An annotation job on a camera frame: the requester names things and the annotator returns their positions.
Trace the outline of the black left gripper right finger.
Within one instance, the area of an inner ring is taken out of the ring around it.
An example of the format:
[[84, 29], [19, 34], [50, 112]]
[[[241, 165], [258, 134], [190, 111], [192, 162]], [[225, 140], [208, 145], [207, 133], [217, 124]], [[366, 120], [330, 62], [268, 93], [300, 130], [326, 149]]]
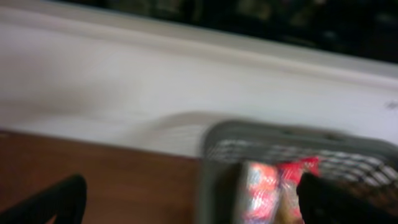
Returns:
[[397, 224], [397, 217], [306, 173], [297, 187], [306, 224]]

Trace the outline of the spaghetti pasta packet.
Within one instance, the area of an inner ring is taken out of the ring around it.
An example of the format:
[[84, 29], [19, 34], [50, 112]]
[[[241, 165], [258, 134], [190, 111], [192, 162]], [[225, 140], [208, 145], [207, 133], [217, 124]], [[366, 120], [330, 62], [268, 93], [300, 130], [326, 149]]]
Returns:
[[281, 224], [304, 223], [300, 212], [297, 187], [304, 173], [319, 175], [319, 158], [305, 157], [297, 161], [277, 165], [281, 173], [281, 198], [277, 211], [277, 222]]

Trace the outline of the Kleenex tissue multipack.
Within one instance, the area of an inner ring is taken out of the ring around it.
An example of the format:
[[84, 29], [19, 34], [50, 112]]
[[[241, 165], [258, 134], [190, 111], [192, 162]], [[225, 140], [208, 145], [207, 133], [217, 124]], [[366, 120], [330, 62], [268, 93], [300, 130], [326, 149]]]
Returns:
[[280, 199], [280, 174], [275, 166], [245, 162], [234, 206], [235, 224], [270, 224]]

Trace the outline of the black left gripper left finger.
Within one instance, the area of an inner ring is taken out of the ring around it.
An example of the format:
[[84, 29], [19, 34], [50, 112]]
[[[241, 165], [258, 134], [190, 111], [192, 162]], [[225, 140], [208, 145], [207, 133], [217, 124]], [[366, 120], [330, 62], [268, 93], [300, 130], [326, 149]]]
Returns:
[[1, 224], [81, 224], [86, 208], [87, 184], [82, 175], [71, 175], [1, 212]]

